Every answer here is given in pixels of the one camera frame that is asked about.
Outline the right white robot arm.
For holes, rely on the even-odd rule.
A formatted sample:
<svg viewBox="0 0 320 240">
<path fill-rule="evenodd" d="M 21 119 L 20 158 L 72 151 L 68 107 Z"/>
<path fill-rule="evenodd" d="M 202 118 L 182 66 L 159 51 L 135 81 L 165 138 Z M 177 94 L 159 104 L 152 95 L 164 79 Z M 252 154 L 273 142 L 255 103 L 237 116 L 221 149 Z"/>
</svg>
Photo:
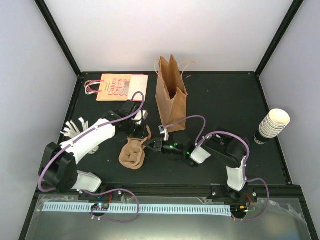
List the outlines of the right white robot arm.
<svg viewBox="0 0 320 240">
<path fill-rule="evenodd" d="M 217 126 L 198 145 L 194 145 L 183 131 L 174 134 L 170 140 L 168 131 L 162 126 L 160 129 L 164 137 L 146 141 L 143 144 L 145 147 L 155 153 L 165 154 L 173 161 L 183 161 L 191 167 L 197 167 L 206 160 L 217 160 L 226 167 L 228 198 L 238 202 L 246 195 L 245 169 L 250 146 L 245 138 Z"/>
</svg>

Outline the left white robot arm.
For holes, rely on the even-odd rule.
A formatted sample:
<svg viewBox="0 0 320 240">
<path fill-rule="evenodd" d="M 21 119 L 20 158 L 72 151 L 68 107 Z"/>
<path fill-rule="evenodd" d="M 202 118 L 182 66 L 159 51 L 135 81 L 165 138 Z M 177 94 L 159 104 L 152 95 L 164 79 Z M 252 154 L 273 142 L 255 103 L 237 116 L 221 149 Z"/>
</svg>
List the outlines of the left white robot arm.
<svg viewBox="0 0 320 240">
<path fill-rule="evenodd" d="M 60 144 L 49 143 L 38 172 L 38 188 L 42 192 L 88 191 L 95 199 L 103 199 L 108 188 L 102 184 L 102 179 L 91 172 L 78 170 L 77 165 L 89 152 L 116 135 L 146 137 L 147 117 L 148 111 L 141 104 L 127 100 L 121 109 L 107 111 L 77 136 Z"/>
</svg>

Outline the brown paper bag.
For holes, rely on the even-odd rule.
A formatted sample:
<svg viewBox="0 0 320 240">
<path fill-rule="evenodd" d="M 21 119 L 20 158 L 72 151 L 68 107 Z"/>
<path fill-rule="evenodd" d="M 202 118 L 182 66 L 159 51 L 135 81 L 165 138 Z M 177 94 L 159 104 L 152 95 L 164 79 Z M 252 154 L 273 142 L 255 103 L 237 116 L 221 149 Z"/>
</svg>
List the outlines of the brown paper bag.
<svg viewBox="0 0 320 240">
<path fill-rule="evenodd" d="M 155 66 L 157 74 L 155 99 L 161 124 L 168 126 L 168 132 L 184 131 L 186 129 L 188 92 L 183 80 L 185 70 L 195 62 L 186 60 L 177 63 L 173 55 L 169 60 L 160 56 Z"/>
</svg>

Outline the brown pulp cup carrier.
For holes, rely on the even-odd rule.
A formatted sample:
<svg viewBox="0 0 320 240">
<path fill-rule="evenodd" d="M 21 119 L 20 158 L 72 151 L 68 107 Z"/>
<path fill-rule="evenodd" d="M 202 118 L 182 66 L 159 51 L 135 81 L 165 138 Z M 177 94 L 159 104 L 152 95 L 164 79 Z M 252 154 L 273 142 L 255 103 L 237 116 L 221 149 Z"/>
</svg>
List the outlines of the brown pulp cup carrier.
<svg viewBox="0 0 320 240">
<path fill-rule="evenodd" d="M 145 148 L 144 143 L 149 141 L 152 137 L 152 132 L 149 126 L 146 126 L 147 136 L 145 138 L 132 138 L 129 137 L 127 139 L 127 144 L 124 145 L 120 154 L 119 154 L 119 162 L 124 167 L 131 170 L 140 169 L 145 161 Z"/>
</svg>

